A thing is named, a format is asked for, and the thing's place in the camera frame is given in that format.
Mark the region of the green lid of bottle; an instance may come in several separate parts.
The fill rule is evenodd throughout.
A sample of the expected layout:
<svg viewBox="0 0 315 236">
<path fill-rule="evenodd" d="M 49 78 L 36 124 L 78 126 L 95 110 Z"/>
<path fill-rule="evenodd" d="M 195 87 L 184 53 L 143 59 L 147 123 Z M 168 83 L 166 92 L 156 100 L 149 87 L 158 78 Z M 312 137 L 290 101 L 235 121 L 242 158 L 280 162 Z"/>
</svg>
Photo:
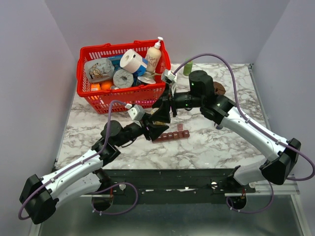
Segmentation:
<svg viewBox="0 0 315 236">
<path fill-rule="evenodd" d="M 192 71 L 192 66 L 193 66 L 193 61 L 192 60 L 190 60 L 189 62 L 187 62 L 185 64 L 184 69 L 183 69 L 183 75 L 184 76 L 189 76 L 189 74 Z"/>
</svg>

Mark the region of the red weekly pill organizer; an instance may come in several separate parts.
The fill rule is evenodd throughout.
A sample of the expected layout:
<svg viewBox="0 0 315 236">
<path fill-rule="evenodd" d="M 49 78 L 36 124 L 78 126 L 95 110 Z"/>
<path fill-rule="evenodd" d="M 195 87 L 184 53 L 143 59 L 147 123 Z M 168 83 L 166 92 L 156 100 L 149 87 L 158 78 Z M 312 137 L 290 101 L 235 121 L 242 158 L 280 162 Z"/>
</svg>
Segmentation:
<svg viewBox="0 0 315 236">
<path fill-rule="evenodd" d="M 184 130 L 184 125 L 180 123 L 177 125 L 177 130 L 162 133 L 156 140 L 153 141 L 153 143 L 171 142 L 181 139 L 187 139 L 189 137 L 189 130 Z"/>
</svg>

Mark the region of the clear pill bottle yellow pills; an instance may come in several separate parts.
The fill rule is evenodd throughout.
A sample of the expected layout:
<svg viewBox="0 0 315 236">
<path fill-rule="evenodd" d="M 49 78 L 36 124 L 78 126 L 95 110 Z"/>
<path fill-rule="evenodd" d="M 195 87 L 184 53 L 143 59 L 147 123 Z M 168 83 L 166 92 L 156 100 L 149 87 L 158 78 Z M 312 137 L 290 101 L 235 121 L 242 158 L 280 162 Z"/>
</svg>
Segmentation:
<svg viewBox="0 0 315 236">
<path fill-rule="evenodd" d="M 153 115 L 157 110 L 158 110 L 158 108 L 153 108 L 153 109 L 151 110 L 151 115 Z M 166 125 L 166 123 L 160 122 L 160 121 L 153 121 L 153 124 L 156 124 L 156 125 Z"/>
</svg>

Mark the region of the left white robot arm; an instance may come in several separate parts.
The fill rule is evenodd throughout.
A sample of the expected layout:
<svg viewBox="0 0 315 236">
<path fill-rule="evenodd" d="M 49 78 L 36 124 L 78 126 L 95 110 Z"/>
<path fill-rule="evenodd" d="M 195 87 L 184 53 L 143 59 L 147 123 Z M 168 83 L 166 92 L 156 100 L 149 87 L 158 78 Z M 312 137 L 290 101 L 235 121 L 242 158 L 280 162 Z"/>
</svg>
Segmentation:
<svg viewBox="0 0 315 236">
<path fill-rule="evenodd" d="M 129 115 L 132 123 L 126 126 L 109 118 L 101 138 L 70 164 L 42 177 L 28 177 L 19 198 L 19 220 L 31 219 L 34 224 L 40 224 L 67 200 L 87 193 L 106 193 L 109 182 L 97 174 L 120 155 L 118 148 L 140 136 L 154 141 L 169 128 L 168 122 L 155 124 L 148 113 L 139 114 L 130 109 Z"/>
</svg>

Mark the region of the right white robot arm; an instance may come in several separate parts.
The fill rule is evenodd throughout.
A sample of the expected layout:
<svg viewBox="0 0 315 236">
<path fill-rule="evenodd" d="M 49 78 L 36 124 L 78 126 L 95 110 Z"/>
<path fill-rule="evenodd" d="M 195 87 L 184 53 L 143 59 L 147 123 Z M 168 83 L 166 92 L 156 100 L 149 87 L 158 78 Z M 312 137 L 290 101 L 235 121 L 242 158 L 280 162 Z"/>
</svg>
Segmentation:
<svg viewBox="0 0 315 236">
<path fill-rule="evenodd" d="M 213 79 L 205 71 L 197 70 L 189 74 L 188 92 L 175 91 L 177 77 L 170 70 L 166 69 L 161 79 L 165 82 L 165 90 L 153 105 L 153 108 L 157 108 L 153 121 L 170 123 L 178 109 L 199 108 L 205 118 L 237 133 L 266 158 L 265 161 L 236 167 L 226 181 L 229 191 L 239 192 L 244 185 L 254 181 L 267 180 L 276 185 L 285 182 L 298 159 L 294 149 L 300 149 L 301 143 L 297 139 L 288 141 L 256 121 L 250 124 L 252 119 L 243 118 L 235 102 L 215 92 Z"/>
</svg>

